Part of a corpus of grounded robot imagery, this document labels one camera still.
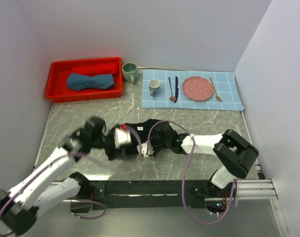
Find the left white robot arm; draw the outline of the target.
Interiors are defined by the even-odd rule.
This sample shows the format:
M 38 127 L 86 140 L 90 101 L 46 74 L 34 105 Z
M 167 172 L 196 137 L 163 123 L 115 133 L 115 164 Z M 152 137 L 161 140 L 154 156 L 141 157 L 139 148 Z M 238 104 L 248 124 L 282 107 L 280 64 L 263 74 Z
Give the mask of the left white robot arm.
M 0 222 L 20 236 L 38 217 L 66 199 L 92 202 L 95 191 L 83 174 L 72 173 L 55 186 L 52 182 L 88 156 L 91 149 L 114 150 L 117 144 L 116 129 L 107 131 L 103 119 L 90 118 L 84 127 L 64 137 L 49 158 L 27 178 L 9 191 L 0 189 Z

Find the black t shirt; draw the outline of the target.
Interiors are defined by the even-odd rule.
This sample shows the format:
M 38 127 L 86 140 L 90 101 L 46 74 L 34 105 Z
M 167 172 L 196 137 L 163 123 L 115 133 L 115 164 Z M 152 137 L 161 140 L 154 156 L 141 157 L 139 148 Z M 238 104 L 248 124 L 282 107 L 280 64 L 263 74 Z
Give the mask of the black t shirt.
M 148 134 L 152 132 L 153 128 L 158 124 L 155 123 L 155 120 L 158 119 L 148 119 L 145 122 L 141 123 L 125 123 L 127 126 L 133 128 L 142 143 L 145 143 L 148 137 Z M 112 129 L 110 129 L 107 133 L 107 136 L 113 135 L 114 136 L 114 130 L 115 127 L 119 127 L 121 124 L 117 124 Z M 109 160 L 115 160 L 115 159 L 127 159 L 131 158 L 133 156 L 136 156 L 138 154 L 137 151 L 137 145 L 138 141 L 137 139 L 132 135 L 131 136 L 132 143 L 130 145 L 121 146 L 118 149 L 110 150 L 109 152 L 105 152 Z

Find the red plastic bin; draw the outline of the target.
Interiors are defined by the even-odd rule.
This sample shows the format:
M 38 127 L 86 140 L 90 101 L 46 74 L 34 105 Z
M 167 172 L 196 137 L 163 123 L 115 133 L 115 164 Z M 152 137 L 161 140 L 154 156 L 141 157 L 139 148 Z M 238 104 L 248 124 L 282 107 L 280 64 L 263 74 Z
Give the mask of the red plastic bin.
M 113 75 L 114 85 L 108 89 L 95 88 L 74 91 L 67 88 L 67 78 L 74 67 L 94 66 L 114 63 L 117 73 Z M 54 103 L 75 102 L 121 97 L 123 93 L 122 60 L 120 57 L 91 58 L 80 60 L 56 61 L 51 64 L 46 84 L 46 98 Z

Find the pink dotted plate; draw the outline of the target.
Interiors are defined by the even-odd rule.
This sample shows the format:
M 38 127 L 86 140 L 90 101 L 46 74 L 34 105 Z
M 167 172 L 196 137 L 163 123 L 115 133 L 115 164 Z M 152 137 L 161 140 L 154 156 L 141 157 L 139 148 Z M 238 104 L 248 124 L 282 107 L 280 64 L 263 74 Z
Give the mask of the pink dotted plate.
M 191 76 L 182 83 L 182 91 L 193 101 L 206 101 L 213 96 L 214 88 L 206 78 Z

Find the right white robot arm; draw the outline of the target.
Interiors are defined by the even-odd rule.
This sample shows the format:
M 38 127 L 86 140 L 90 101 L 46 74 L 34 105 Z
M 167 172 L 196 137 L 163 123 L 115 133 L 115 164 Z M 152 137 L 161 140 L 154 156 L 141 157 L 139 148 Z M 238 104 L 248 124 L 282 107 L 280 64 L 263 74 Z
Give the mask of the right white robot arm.
M 208 191 L 214 197 L 220 196 L 229 183 L 245 179 L 259 156 L 258 149 L 232 129 L 216 135 L 195 135 L 167 120 L 160 120 L 150 128 L 145 154 L 148 155 L 150 149 L 156 152 L 161 148 L 187 154 L 183 185 L 194 154 L 217 156 L 222 166 L 214 172 L 208 184 Z

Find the green ceramic mug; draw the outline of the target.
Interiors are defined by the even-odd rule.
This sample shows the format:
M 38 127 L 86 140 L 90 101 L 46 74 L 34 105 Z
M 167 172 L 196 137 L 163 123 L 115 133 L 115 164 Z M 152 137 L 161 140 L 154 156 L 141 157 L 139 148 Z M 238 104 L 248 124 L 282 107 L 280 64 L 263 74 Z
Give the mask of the green ceramic mug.
M 122 74 L 125 81 L 135 83 L 139 77 L 139 70 L 134 63 L 125 63 L 122 66 Z

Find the grey white mug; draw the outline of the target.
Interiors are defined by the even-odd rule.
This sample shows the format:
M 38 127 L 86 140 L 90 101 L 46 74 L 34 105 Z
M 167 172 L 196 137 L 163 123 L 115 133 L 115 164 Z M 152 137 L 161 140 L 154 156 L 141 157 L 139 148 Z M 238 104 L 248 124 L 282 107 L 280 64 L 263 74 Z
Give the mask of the grey white mug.
M 151 96 L 156 96 L 160 92 L 161 82 L 158 79 L 151 79 L 148 82 L 149 92 Z

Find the blue rolled t shirt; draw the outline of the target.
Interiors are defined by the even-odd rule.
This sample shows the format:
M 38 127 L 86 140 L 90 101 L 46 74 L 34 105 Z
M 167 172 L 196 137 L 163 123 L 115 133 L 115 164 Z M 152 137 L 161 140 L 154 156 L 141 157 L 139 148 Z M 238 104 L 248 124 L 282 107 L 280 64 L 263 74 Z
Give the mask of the blue rolled t shirt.
M 85 76 L 71 73 L 66 80 L 67 88 L 75 91 L 89 88 L 105 90 L 112 87 L 114 84 L 114 78 L 111 74 Z

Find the blue handled knife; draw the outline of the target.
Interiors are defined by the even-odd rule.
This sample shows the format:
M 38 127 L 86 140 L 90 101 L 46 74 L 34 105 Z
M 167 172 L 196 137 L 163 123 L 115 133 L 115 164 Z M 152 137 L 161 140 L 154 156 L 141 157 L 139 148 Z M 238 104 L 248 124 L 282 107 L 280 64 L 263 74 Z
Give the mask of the blue handled knife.
M 179 80 L 178 76 L 175 77 L 175 98 L 178 100 L 178 95 L 179 95 Z

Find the blue grid placemat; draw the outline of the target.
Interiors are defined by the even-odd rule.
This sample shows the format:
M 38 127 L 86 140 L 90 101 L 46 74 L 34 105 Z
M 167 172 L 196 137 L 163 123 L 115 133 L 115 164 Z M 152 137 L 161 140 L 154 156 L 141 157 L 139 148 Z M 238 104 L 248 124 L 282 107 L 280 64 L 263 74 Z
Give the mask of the blue grid placemat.
M 171 78 L 172 88 L 175 92 L 175 77 L 179 80 L 179 95 L 176 103 L 170 100 L 171 91 L 168 77 Z M 182 91 L 182 83 L 191 76 L 199 76 L 210 81 L 212 77 L 217 93 L 222 99 L 218 102 L 213 96 L 202 102 L 193 101 L 185 96 Z M 151 79 L 158 79 L 161 82 L 160 92 L 151 96 L 148 82 Z M 172 71 L 172 70 L 144 70 L 142 79 L 141 106 L 144 109 L 152 108 L 174 108 L 174 109 L 196 109 L 196 110 L 225 110 L 243 111 L 235 75 L 231 72 L 199 72 L 199 71 Z

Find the blue handled spoon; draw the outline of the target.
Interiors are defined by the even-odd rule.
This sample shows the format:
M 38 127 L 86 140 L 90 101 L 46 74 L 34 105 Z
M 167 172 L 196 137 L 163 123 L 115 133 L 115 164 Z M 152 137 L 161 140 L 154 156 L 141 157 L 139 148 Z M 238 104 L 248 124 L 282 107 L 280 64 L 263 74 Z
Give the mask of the blue handled spoon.
M 171 96 L 170 96 L 170 100 L 174 103 L 177 102 L 176 98 L 175 98 L 175 92 L 173 91 L 173 88 L 172 88 L 172 83 L 171 83 L 171 78 L 168 77 L 168 81 L 169 81 L 169 85 L 170 85 L 170 91 L 171 91 Z

